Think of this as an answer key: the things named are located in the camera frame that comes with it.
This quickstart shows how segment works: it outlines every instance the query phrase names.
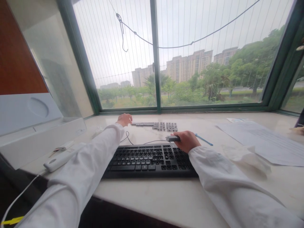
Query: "overcast sky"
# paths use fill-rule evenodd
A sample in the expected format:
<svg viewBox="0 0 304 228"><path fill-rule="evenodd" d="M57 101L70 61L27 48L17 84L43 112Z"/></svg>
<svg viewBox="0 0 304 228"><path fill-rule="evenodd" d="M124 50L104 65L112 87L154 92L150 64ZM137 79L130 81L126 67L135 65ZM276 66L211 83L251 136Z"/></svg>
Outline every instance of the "overcast sky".
<svg viewBox="0 0 304 228"><path fill-rule="evenodd" d="M129 80L132 71L153 63L153 46L144 42L124 26L124 48L120 24L122 21L138 35L152 43L149 0L80 0L74 11L84 41L96 87ZM158 42L160 47L189 44L219 29L244 12L257 0L157 0ZM288 18L293 0L260 0L235 22L214 35L191 46L159 49L161 70L174 56L192 55L194 51L213 50L213 56L224 49L242 48L262 40L273 29L282 27Z"/></svg>

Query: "hand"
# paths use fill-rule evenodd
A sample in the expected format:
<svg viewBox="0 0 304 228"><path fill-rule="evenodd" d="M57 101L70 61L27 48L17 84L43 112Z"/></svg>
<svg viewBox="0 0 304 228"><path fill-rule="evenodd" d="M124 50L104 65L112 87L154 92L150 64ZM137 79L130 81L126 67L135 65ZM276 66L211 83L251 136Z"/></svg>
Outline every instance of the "hand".
<svg viewBox="0 0 304 228"><path fill-rule="evenodd" d="M124 113L118 117L116 123L122 125L123 127L126 127L128 126L128 124L131 124L132 121L133 121L132 116L130 114Z"/></svg>
<svg viewBox="0 0 304 228"><path fill-rule="evenodd" d="M189 153L193 148L201 146L195 134L191 131L174 132L171 135L180 137L180 142L175 142L175 144L185 153Z"/></svg>

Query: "pen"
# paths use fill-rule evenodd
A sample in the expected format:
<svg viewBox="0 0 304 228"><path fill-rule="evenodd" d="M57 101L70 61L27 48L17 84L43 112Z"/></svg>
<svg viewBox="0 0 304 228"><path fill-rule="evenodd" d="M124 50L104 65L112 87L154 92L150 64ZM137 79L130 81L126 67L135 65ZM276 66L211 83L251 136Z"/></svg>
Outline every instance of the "pen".
<svg viewBox="0 0 304 228"><path fill-rule="evenodd" d="M207 140L203 139L203 138L200 137L198 134L195 133L195 135L196 135L196 137L198 137L198 138L200 138L201 140L203 140L203 141L205 141L206 143L208 143L210 146L213 146L212 143L210 143L210 142L208 142Z"/></svg>

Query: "white lab coat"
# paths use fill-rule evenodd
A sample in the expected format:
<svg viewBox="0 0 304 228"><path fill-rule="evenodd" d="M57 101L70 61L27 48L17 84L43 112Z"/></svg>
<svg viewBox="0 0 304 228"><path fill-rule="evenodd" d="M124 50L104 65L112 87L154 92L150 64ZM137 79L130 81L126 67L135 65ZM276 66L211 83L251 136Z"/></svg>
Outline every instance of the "white lab coat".
<svg viewBox="0 0 304 228"><path fill-rule="evenodd" d="M116 123L83 147L49 180L48 189L16 227L78 227L123 134L123 127ZM189 157L204 190L231 227L304 227L276 197L222 155L196 147Z"/></svg>

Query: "black keyboard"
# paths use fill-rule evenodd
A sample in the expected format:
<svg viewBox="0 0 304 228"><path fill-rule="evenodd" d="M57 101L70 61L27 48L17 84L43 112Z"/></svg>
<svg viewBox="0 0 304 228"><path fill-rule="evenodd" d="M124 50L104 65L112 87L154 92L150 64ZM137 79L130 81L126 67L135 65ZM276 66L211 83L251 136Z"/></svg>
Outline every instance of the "black keyboard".
<svg viewBox="0 0 304 228"><path fill-rule="evenodd" d="M174 143L119 146L104 179L198 177L188 154Z"/></svg>

